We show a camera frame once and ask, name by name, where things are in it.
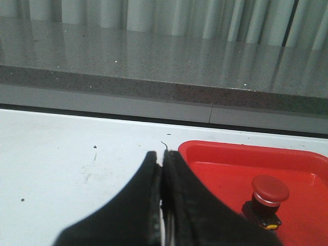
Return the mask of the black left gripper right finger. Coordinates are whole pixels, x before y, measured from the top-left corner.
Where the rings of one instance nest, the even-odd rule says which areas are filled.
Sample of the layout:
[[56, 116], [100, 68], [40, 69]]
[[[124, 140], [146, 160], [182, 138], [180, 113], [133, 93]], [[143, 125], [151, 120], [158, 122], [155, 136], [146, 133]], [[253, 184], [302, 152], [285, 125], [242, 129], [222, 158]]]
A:
[[213, 195], [177, 151], [165, 151], [162, 205], [166, 239], [175, 245], [281, 245]]

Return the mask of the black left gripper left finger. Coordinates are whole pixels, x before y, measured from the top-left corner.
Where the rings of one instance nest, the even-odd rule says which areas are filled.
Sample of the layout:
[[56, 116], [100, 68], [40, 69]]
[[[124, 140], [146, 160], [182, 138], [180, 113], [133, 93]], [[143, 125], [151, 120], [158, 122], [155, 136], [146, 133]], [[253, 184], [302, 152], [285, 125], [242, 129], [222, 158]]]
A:
[[161, 167], [146, 154], [124, 188], [102, 208], [64, 229], [54, 245], [161, 245]]

